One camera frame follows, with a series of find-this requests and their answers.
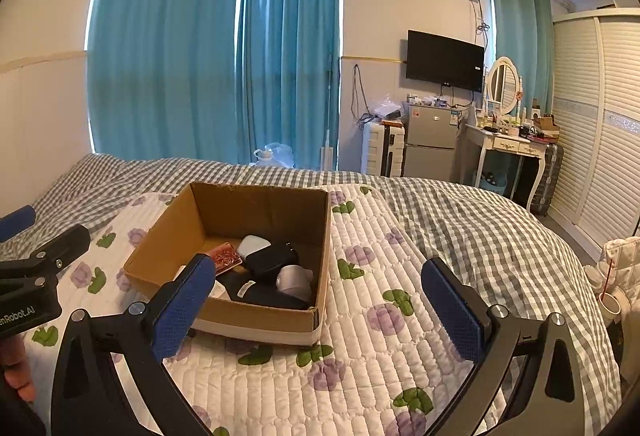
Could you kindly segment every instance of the finger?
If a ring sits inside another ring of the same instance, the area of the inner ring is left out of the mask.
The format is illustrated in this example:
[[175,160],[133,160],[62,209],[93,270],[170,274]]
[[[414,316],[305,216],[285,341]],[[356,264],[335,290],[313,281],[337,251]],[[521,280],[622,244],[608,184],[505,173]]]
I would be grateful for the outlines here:
[[28,386],[31,382],[31,371],[27,362],[21,362],[4,370],[6,383],[14,389]]
[[0,365],[15,366],[26,358],[22,338],[16,335],[0,341]]
[[32,382],[31,384],[28,384],[27,386],[24,386],[18,389],[18,394],[20,395],[20,398],[23,399],[25,402],[35,402],[36,386],[34,386]]

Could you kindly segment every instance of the vanity table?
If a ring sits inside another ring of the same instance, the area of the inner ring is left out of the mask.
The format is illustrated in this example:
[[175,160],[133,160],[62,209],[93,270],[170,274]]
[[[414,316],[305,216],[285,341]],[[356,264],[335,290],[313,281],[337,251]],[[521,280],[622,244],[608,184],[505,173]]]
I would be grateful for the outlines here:
[[466,142],[471,142],[475,145],[479,145],[481,148],[480,160],[478,161],[478,172],[476,172],[476,181],[474,182],[474,187],[480,187],[480,177],[482,174],[482,168],[484,167],[484,157],[486,156],[487,151],[491,151],[492,149],[494,149],[495,151],[512,153],[513,155],[518,155],[520,157],[516,178],[513,182],[513,186],[511,187],[510,199],[513,199],[513,193],[518,186],[524,157],[529,156],[530,158],[538,159],[538,174],[536,175],[533,187],[531,188],[531,193],[529,194],[529,200],[527,201],[527,212],[529,212],[531,208],[531,201],[533,200],[533,196],[538,189],[540,181],[542,180],[543,172],[545,172],[546,143],[533,142],[532,140],[523,139],[522,137],[499,135],[497,133],[485,131],[480,127],[467,126],[465,132],[465,140],[463,140],[462,144],[460,183],[465,182],[466,176]]

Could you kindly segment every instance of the metal screw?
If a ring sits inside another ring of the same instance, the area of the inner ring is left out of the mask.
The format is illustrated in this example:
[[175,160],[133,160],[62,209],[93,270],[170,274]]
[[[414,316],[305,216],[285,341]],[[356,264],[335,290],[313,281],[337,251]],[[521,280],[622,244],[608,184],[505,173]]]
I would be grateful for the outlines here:
[[76,310],[71,314],[73,322],[80,322],[82,319],[84,319],[84,310]]
[[553,312],[551,314],[551,322],[557,326],[563,326],[566,320],[564,319],[564,315],[558,312]]
[[129,305],[129,313],[132,315],[140,315],[144,312],[146,308],[145,303],[143,302],[134,302]]
[[502,304],[494,304],[491,308],[491,313],[494,314],[494,317],[498,319],[504,319],[509,314],[509,310],[507,310],[506,306]]

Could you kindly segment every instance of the teal curtain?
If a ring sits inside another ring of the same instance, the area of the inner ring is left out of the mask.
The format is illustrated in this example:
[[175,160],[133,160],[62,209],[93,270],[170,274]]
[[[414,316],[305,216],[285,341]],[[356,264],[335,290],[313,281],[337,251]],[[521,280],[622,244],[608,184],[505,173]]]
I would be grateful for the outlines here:
[[554,30],[551,0],[494,0],[496,57],[513,60],[522,77],[522,105],[534,98],[542,112],[551,110]]
[[338,20],[338,0],[242,0],[237,99],[245,152],[286,143],[296,167],[317,169],[328,130],[335,153]]
[[96,151],[238,162],[235,15],[236,0],[94,0],[87,79]]

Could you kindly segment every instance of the louvered door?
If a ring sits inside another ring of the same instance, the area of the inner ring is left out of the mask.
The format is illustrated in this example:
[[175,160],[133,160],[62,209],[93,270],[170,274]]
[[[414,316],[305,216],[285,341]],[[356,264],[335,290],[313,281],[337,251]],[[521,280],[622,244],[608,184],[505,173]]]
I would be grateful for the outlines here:
[[571,221],[591,164],[598,103],[600,101],[600,55],[593,18],[556,24],[556,70],[553,113],[560,127],[559,143],[564,158],[552,206]]
[[604,116],[578,226],[601,245],[631,236],[640,196],[640,18],[600,18]]
[[640,10],[564,16],[554,30],[564,161],[552,207],[602,246],[640,215]]

